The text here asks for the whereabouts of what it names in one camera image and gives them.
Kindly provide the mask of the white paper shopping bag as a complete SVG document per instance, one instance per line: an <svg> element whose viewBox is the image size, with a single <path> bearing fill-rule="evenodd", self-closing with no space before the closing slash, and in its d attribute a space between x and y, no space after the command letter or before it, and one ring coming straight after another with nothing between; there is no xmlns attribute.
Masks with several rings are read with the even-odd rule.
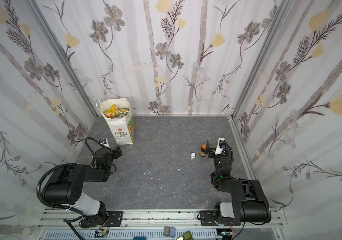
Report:
<svg viewBox="0 0 342 240"><path fill-rule="evenodd" d="M133 144L135 140L135 122L133 117L133 110L129 101L126 98L100 101L97 97L94 97L93 100L95 101L97 110L110 128L116 143L118 145ZM109 110L112 105L116 105L118 109L128 109L130 111L125 118L106 118L103 113Z"/></svg>

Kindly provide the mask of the yellow chip bag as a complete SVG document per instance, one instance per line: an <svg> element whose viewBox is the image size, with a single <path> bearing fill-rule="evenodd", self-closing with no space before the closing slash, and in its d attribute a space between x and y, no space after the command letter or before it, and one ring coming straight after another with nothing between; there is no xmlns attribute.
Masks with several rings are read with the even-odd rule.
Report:
<svg viewBox="0 0 342 240"><path fill-rule="evenodd" d="M119 112L119 109L117 108L116 105L112 105L111 108L109 110L105 111L103 114L106 118L115 119L118 117L120 112Z"/></svg>

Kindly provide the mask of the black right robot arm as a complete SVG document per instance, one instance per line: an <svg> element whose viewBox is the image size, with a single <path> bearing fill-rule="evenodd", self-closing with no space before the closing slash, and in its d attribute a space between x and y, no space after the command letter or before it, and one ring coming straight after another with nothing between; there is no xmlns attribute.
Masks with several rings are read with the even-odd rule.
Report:
<svg viewBox="0 0 342 240"><path fill-rule="evenodd" d="M231 195L230 202L217 202L212 211L200 211L197 219L201 225L231 227L246 223L257 226L269 223L272 213L260 182L231 175L234 157L226 140L219 138L213 148L206 142L201 153L213 159L215 170L210 175L212 186L219 192Z"/></svg>

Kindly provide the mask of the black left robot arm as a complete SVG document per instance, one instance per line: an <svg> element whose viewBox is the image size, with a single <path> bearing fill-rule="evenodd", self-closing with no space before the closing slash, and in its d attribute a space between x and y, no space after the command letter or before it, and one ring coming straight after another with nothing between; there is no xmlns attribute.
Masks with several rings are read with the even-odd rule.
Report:
<svg viewBox="0 0 342 240"><path fill-rule="evenodd" d="M90 164L67 163L48 170L38 181L36 194L45 206L64 209L80 216L74 220L64 219L72 229L72 223L79 221L81 228L105 227L110 214L102 201L95 200L84 193L84 183L105 183L117 170L114 160L123 155L120 145L111 149L98 140L86 137L85 146L92 154Z"/></svg>

